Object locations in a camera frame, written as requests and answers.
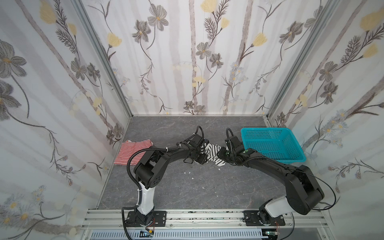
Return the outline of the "teal plastic basket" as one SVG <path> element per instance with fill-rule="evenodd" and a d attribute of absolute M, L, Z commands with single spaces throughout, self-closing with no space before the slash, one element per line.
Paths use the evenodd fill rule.
<path fill-rule="evenodd" d="M 245 149 L 253 149 L 284 164 L 304 163 L 307 158 L 293 132 L 288 128 L 243 128 Z"/>

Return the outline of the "black white striped tank top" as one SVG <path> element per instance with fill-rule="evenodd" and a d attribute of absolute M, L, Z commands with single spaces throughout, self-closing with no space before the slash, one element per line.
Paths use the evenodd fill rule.
<path fill-rule="evenodd" d="M 221 150 L 221 146 L 214 144 L 205 144 L 204 153 L 207 155 L 208 162 L 213 162 L 216 166 L 222 167 L 226 162 L 218 157 L 218 153 Z"/>

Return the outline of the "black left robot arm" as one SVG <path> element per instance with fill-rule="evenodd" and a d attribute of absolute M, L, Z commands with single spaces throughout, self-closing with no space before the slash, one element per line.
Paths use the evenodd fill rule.
<path fill-rule="evenodd" d="M 201 165 L 208 160 L 206 146 L 209 140 L 194 134 L 190 138 L 177 143 L 174 148 L 150 147 L 134 154 L 143 153 L 143 157 L 130 170 L 130 163 L 127 164 L 127 172 L 131 180 L 138 187 L 138 203 L 134 210 L 136 221 L 142 226 L 147 226 L 154 218 L 154 195 L 155 188 L 162 180 L 166 169 L 170 163 L 175 161 L 192 160 Z"/>

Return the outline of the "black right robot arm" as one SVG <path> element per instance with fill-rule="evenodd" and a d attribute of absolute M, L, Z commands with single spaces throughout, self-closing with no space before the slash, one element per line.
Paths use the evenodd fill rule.
<path fill-rule="evenodd" d="M 231 165 L 261 171 L 285 186 L 284 196 L 271 199 L 259 208 L 256 213 L 259 225 L 270 225 L 284 214 L 307 215 L 324 199 L 325 194 L 308 167 L 283 164 L 257 150 L 245 149 L 236 136 L 227 138 L 226 145 L 218 151 L 219 159 Z"/>

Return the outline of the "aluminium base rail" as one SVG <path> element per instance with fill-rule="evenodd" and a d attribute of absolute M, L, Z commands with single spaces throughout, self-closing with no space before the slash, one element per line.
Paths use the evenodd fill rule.
<path fill-rule="evenodd" d="M 166 210 L 165 217 L 155 220 L 157 225 L 151 228 L 157 230 L 178 229 L 250 229 L 246 223 L 243 209 L 222 210 Z M 283 230 L 317 229 L 326 230 L 329 225 L 321 212 L 310 212 L 303 216 L 299 214 L 284 214 L 281 218 L 284 225 L 259 226 L 259 229 Z M 81 225 L 81 230 L 123 230 L 123 219 L 120 210 L 89 210 Z"/>

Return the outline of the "red white striped tank top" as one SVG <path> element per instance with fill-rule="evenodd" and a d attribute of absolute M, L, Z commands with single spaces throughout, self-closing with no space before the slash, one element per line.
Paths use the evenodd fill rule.
<path fill-rule="evenodd" d="M 132 142 L 127 140 L 126 142 L 122 143 L 114 164 L 125 166 L 134 153 L 151 146 L 153 146 L 153 142 L 151 140 L 144 140 L 141 142 Z"/>

